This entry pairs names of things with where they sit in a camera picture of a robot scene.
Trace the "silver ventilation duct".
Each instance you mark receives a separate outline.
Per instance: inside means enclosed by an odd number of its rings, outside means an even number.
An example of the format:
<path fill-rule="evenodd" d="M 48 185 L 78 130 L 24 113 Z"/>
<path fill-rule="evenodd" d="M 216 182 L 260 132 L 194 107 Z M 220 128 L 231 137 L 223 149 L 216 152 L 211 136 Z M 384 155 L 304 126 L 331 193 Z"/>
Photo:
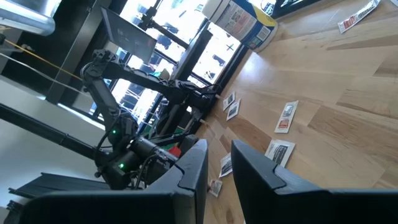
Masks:
<path fill-rule="evenodd" d="M 42 36 L 55 30 L 55 21 L 51 17 L 10 0 L 0 0 L 0 25 Z"/>

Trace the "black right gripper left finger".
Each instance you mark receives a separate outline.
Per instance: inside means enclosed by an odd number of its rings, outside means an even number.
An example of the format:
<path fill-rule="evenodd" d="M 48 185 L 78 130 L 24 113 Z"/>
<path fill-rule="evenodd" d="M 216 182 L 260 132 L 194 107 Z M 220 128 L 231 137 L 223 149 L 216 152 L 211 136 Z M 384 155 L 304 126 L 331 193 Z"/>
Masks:
<path fill-rule="evenodd" d="M 25 204 L 19 224 L 203 224 L 207 187 L 200 139 L 144 190 L 54 192 Z"/>

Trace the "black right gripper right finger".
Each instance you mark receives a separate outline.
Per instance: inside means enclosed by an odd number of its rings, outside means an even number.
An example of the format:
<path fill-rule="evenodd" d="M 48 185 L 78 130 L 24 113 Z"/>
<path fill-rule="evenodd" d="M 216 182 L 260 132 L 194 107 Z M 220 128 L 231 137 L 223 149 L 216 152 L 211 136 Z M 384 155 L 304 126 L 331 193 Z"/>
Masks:
<path fill-rule="evenodd" d="M 398 224 L 398 189 L 326 189 L 241 140 L 231 143 L 246 224 Z"/>

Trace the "flat panel monitor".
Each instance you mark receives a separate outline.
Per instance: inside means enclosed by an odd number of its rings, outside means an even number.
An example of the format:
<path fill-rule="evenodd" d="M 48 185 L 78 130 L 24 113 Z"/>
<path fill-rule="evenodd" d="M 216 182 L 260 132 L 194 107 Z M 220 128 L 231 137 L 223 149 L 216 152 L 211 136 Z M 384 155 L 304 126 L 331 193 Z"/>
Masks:
<path fill-rule="evenodd" d="M 103 6 L 100 9 L 109 40 L 148 64 L 157 40 L 110 9 Z"/>

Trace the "white packet with red print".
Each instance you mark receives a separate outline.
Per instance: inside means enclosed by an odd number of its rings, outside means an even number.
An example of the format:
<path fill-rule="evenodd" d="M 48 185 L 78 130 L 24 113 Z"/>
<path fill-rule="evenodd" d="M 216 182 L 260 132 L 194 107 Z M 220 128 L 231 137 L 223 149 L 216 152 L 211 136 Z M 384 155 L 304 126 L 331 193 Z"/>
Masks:
<path fill-rule="evenodd" d="M 364 19 L 368 14 L 370 14 L 375 8 L 378 7 L 381 0 L 371 0 L 364 7 L 362 7 L 358 12 L 349 16 L 347 19 L 338 23 L 338 28 L 341 34 L 346 32 L 355 26 L 359 21 Z"/>
<path fill-rule="evenodd" d="M 208 185 L 208 192 L 215 197 L 218 197 L 222 188 L 223 182 L 212 179 Z"/>
<path fill-rule="evenodd" d="M 287 134 L 289 132 L 298 103 L 299 100 L 288 102 L 285 104 L 284 109 L 275 127 L 275 133 Z"/>

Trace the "red plastic mesh basket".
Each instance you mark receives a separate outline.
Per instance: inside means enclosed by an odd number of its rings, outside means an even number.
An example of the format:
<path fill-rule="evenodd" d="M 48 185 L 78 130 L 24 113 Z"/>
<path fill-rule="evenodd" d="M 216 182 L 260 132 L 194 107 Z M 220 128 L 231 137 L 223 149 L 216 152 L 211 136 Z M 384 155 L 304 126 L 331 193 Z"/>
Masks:
<path fill-rule="evenodd" d="M 171 148 L 168 150 L 168 152 L 171 153 L 173 156 L 175 156 L 175 157 L 177 157 L 177 158 L 179 158 L 179 157 L 182 155 L 182 151 L 181 151 L 181 149 L 180 149 L 177 145 L 171 147 Z"/>

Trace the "white wipes canister blue label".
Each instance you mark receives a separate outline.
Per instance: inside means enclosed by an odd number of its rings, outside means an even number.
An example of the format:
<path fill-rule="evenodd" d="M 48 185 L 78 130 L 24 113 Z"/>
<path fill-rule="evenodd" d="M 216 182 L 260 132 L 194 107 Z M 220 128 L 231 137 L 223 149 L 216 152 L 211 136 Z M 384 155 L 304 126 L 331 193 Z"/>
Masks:
<path fill-rule="evenodd" d="M 278 29 L 271 16 L 248 0 L 207 0 L 202 14 L 256 53 L 268 46 Z"/>

